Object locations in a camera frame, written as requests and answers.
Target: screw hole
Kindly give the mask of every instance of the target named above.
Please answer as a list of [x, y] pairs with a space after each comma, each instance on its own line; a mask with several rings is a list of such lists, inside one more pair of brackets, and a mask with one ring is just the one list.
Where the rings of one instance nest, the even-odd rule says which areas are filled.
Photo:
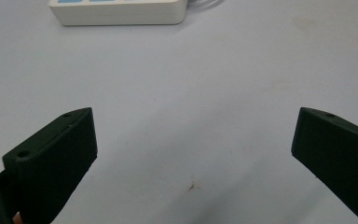
[[31, 153], [30, 151], [21, 151], [21, 152], [19, 152], [19, 154], [17, 154], [17, 156], [20, 158], [24, 158], [24, 157], [28, 156], [30, 153]]

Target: stain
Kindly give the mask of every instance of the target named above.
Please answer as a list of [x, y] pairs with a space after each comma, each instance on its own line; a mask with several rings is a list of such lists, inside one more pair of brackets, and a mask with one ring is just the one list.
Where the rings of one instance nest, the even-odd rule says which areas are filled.
[[293, 18], [293, 24], [298, 30], [305, 34], [308, 34], [310, 30], [314, 29], [317, 26], [318, 23], [316, 20], [295, 17]]
[[188, 188], [187, 192], [190, 192], [194, 189], [199, 189], [199, 187], [196, 185], [196, 183], [194, 182], [194, 180], [191, 181], [191, 186], [190, 188]]
[[292, 88], [292, 82], [286, 78], [272, 80], [268, 91], [287, 91]]

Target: white table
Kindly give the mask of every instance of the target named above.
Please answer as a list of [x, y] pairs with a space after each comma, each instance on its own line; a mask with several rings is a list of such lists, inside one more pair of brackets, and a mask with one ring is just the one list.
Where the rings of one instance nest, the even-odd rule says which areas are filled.
[[63, 27], [0, 0], [0, 172], [91, 106], [99, 158], [54, 223], [358, 223], [290, 152], [301, 106], [358, 125], [358, 1], [201, 1], [174, 26]]

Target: power strip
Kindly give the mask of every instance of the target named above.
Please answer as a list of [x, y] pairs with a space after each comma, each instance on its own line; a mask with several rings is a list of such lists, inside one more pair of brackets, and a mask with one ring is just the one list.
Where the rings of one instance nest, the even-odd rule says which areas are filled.
[[187, 0], [49, 0], [48, 6], [64, 26], [177, 24]]

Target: white power strip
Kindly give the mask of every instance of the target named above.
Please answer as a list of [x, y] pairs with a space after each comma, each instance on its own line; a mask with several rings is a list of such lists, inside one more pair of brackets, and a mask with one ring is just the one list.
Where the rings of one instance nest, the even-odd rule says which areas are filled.
[[64, 26], [177, 24], [186, 17], [187, 0], [49, 0]]

